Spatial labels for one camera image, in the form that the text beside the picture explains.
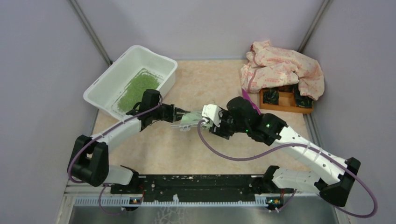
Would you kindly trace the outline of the green cat litter bag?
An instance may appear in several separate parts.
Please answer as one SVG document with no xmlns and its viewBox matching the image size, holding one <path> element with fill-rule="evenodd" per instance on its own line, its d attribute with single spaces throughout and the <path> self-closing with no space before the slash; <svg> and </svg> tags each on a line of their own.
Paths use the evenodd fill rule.
<svg viewBox="0 0 396 224">
<path fill-rule="evenodd" d="M 201 111 L 192 111 L 182 117 L 180 124 L 198 123 L 203 119 L 204 118 L 201 116 Z M 204 120 L 204 122 L 200 125 L 200 127 L 203 129 L 210 129 L 212 126 L 213 123 L 211 121 L 206 122 L 206 120 Z"/>
</svg>

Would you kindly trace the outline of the black bag clip strip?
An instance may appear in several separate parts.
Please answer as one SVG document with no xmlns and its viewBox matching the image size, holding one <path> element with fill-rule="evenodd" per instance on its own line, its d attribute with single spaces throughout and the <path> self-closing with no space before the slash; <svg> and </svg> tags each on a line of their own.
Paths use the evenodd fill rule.
<svg viewBox="0 0 396 224">
<path fill-rule="evenodd" d="M 190 131 L 192 128 L 196 128 L 198 123 L 189 123 L 189 124 L 172 124 L 170 125 L 171 128 L 178 129 L 181 132 Z"/>
</svg>

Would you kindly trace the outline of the purple plastic scoop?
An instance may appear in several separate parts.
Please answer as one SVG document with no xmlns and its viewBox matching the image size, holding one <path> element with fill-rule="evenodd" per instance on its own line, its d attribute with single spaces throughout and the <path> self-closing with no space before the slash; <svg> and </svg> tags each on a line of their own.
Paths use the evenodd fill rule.
<svg viewBox="0 0 396 224">
<path fill-rule="evenodd" d="M 260 109 L 257 107 L 257 105 L 252 101 L 252 99 L 250 98 L 249 94 L 247 93 L 247 91 L 245 89 L 241 89 L 241 93 L 242 93 L 242 97 L 247 100 L 251 106 L 253 107 L 254 110 L 256 110 L 256 112 L 261 115 L 261 111 Z"/>
</svg>

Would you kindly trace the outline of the white plastic litter box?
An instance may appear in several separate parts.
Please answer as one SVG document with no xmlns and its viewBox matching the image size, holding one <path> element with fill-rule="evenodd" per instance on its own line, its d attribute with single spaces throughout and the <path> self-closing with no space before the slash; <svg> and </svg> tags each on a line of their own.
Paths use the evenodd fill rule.
<svg viewBox="0 0 396 224">
<path fill-rule="evenodd" d="M 163 97 L 176 82 L 177 62 L 140 45 L 130 47 L 84 92 L 86 102 L 121 120 L 126 115 L 117 109 L 129 81 L 141 70 L 148 69 L 162 80 L 156 90 Z"/>
</svg>

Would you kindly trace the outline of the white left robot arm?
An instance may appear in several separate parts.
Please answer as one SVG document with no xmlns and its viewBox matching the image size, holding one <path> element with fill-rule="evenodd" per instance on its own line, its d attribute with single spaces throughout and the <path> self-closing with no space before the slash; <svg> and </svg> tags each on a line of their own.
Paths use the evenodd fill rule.
<svg viewBox="0 0 396 224">
<path fill-rule="evenodd" d="M 147 89 L 125 117 L 99 134 L 77 137 L 69 165 L 68 178 L 73 183 L 87 183 L 93 187 L 119 184 L 128 193 L 136 192 L 140 180 L 137 172 L 125 166 L 109 164 L 109 154 L 132 135 L 157 121 L 174 123 L 189 111 L 164 104 L 159 91 Z"/>
</svg>

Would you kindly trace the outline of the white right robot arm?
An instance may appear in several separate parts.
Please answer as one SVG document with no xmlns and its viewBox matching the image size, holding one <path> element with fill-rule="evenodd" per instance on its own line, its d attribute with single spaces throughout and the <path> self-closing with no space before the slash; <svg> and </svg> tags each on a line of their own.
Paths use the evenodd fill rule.
<svg viewBox="0 0 396 224">
<path fill-rule="evenodd" d="M 344 207 L 361 162 L 354 157 L 343 159 L 318 147 L 298 134 L 286 121 L 271 113 L 259 113 L 249 100 L 235 97 L 226 109 L 205 105 L 205 122 L 211 123 L 210 133 L 229 139 L 234 133 L 246 133 L 252 140 L 279 149 L 310 171 L 295 171 L 271 166 L 263 179 L 268 192 L 278 189 L 298 189 L 319 194 L 328 203 Z"/>
</svg>

